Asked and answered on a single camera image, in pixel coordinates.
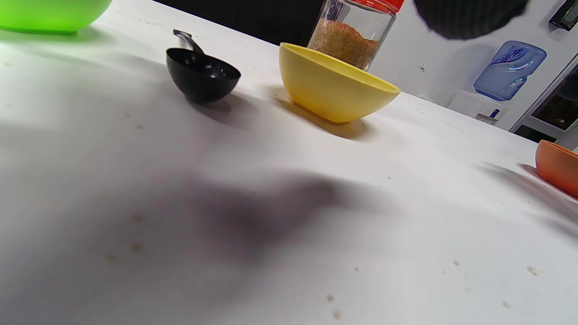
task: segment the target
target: dark background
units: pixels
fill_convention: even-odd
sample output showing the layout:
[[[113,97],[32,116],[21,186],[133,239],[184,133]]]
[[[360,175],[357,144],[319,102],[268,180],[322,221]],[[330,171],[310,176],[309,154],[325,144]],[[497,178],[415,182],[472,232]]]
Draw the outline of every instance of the dark background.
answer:
[[[278,45],[306,46],[323,0],[155,0]]]

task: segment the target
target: bowl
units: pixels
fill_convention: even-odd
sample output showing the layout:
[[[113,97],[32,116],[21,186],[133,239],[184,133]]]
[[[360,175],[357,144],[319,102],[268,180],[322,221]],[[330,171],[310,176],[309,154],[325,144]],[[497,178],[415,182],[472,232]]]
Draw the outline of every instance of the bowl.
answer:
[[[545,181],[578,198],[578,154],[542,140],[536,150],[536,167]]]
[[[279,68],[291,100],[333,124],[375,113],[401,92],[343,61],[288,43],[279,47]]]
[[[0,28],[74,34],[95,21],[112,0],[0,0]]]

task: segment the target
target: orange bowl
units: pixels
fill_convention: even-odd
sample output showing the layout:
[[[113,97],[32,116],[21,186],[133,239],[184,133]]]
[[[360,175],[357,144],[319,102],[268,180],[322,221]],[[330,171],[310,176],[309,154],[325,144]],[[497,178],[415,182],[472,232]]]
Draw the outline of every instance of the orange bowl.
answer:
[[[536,167],[545,181],[578,198],[578,154],[542,140],[536,150]]]

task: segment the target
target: black measuring cup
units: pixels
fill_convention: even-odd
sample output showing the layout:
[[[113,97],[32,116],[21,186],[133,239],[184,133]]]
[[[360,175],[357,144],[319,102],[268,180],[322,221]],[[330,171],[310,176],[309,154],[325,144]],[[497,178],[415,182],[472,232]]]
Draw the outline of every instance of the black measuring cup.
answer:
[[[176,29],[173,34],[192,48],[166,50],[166,65],[171,78],[188,100],[198,104],[218,101],[235,88],[241,78],[239,70],[206,55],[191,34]]]

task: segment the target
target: green bowl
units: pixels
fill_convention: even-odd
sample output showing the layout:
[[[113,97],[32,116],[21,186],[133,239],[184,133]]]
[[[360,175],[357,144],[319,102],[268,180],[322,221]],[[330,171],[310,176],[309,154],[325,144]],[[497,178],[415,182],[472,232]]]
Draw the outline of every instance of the green bowl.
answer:
[[[0,0],[0,28],[74,34],[95,21],[112,0]]]

